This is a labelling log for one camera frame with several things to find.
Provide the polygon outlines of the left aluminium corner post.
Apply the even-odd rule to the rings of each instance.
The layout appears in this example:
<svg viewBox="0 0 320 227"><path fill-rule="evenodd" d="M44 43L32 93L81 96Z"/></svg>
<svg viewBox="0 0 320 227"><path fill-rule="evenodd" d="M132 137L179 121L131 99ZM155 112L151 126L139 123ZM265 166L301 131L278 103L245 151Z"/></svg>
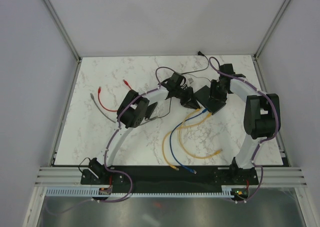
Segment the left aluminium corner post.
<svg viewBox="0 0 320 227"><path fill-rule="evenodd" d="M63 40L65 41L66 45L68 46L69 50L71 51L73 57L76 59L76 61L79 63L81 61L81 56L79 55L78 51L76 50L76 47L70 38L70 35L68 34L61 18L59 17L54 5L52 4L51 0L41 0L48 11L50 17L52 18L55 26L57 27L60 35L62 36Z"/></svg>

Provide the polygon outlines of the black power adapter brick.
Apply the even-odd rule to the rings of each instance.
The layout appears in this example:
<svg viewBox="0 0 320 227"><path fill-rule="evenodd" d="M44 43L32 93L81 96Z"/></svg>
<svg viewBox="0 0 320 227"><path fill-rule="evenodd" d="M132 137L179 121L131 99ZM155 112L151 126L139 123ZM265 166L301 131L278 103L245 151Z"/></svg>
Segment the black power adapter brick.
<svg viewBox="0 0 320 227"><path fill-rule="evenodd" d="M151 118L151 115L153 114L153 112L154 112L155 108L157 107L157 105L158 105L158 103L155 102L155 103L153 103L153 104L151 104L151 105L149 105L147 107L146 113L145 113L145 116L144 116L146 120L149 120Z"/></svg>

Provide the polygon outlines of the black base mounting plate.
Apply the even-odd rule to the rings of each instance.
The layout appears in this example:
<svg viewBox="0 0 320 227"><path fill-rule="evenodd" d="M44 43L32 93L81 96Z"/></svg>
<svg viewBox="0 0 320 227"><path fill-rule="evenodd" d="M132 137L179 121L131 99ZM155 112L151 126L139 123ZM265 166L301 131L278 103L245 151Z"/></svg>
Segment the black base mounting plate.
<svg viewBox="0 0 320 227"><path fill-rule="evenodd" d="M229 177L227 166L195 165L196 174L185 169L174 170L161 165L115 165L113 170L128 174L133 182L131 192L186 193L219 191L222 186L254 186L259 183L257 171L253 175ZM114 173L109 180L112 190L127 193L131 183L128 177Z"/></svg>

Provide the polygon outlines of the black network switch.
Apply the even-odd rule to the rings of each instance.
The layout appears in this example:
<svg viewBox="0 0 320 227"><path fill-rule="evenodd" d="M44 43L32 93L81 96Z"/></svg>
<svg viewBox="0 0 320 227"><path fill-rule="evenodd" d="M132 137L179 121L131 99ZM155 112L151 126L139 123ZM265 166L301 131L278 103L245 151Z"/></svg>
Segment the black network switch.
<svg viewBox="0 0 320 227"><path fill-rule="evenodd" d="M221 110L226 102L222 100L217 100L210 96L210 88L208 86L203 86L198 91L194 93L196 100L212 115Z"/></svg>

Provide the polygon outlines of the aluminium frame rail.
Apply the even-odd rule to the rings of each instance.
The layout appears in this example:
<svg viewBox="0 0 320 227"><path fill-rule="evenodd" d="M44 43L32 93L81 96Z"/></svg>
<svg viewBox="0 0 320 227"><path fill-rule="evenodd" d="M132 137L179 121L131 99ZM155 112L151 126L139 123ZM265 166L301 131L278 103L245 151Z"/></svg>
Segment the aluminium frame rail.
<svg viewBox="0 0 320 227"><path fill-rule="evenodd" d="M35 180L36 187L78 187L81 172L76 167L41 167ZM300 188L307 182L298 167L264 167L263 188Z"/></svg>

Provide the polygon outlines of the right aluminium corner post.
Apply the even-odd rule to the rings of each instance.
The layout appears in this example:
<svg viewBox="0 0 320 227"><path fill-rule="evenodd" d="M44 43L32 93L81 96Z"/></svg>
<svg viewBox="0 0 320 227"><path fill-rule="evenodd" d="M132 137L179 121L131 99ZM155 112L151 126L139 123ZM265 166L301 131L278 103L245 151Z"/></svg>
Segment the right aluminium corner post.
<svg viewBox="0 0 320 227"><path fill-rule="evenodd" d="M280 23L280 21L282 20L283 16L285 15L288 7L290 6L292 0L283 0L279 9L277 10L274 18L271 21L271 24L269 25L265 35L262 38L262 41L260 42L257 50L255 51L255 53L252 55L253 59L255 61L258 60L259 56L262 54L263 50L265 49L268 41L270 40L270 38L272 37L274 31L277 28L277 25Z"/></svg>

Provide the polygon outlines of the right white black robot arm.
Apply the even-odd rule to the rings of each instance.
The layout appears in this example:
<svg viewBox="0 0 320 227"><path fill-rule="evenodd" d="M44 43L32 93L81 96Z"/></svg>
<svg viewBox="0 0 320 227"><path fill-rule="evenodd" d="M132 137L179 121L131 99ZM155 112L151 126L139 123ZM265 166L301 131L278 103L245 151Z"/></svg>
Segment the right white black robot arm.
<svg viewBox="0 0 320 227"><path fill-rule="evenodd" d="M246 136L228 170L229 180L241 184L247 175L254 174L255 157L261 144L275 138L280 130L280 100L277 94L262 92L243 74L236 74L231 63L220 65L216 71L219 78L211 81L209 92L213 106L226 105L228 94L236 94L245 103L243 126Z"/></svg>

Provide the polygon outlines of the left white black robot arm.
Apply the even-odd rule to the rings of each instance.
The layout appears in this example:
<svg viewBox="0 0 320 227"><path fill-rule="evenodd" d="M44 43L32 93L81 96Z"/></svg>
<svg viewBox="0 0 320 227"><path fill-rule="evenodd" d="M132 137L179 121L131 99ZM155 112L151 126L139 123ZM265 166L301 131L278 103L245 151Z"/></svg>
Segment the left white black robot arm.
<svg viewBox="0 0 320 227"><path fill-rule="evenodd" d="M144 119L151 117L158 102L170 98L179 99L182 107L193 110L200 108L193 88L186 84L186 78L177 72L164 81L159 81L157 87L144 93L130 90L116 112L114 133L106 148L89 160L88 168L81 171L80 183L107 185L114 173L124 176L124 172L112 169L112 165L125 139Z"/></svg>

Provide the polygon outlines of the aluminium corner post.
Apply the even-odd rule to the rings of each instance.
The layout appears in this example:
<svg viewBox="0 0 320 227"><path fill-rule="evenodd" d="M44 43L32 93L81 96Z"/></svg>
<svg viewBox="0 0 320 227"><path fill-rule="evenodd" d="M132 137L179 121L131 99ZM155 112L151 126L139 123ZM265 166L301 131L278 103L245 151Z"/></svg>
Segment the aluminium corner post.
<svg viewBox="0 0 320 227"><path fill-rule="evenodd" d="M70 35L68 34L61 18L59 17L54 5L52 4L51 0L41 0L48 11L50 17L52 18L55 26L57 27L60 35L62 36L63 40L65 41L66 45L68 46L69 50L71 51L73 57L76 59L76 61L79 63L81 61L81 56L79 55L78 51L76 50L76 47L70 38Z"/></svg>
<svg viewBox="0 0 320 227"><path fill-rule="evenodd" d="M255 61L258 60L259 56L262 54L263 50L265 49L268 41L270 40L270 38L272 37L274 31L277 28L277 25L280 23L280 21L282 20L283 16L285 15L288 7L290 6L292 0L283 0L279 9L277 10L274 18L271 21L271 24L269 25L265 35L262 38L262 41L260 42L257 50L255 51L255 53L252 55L253 59Z"/></svg>

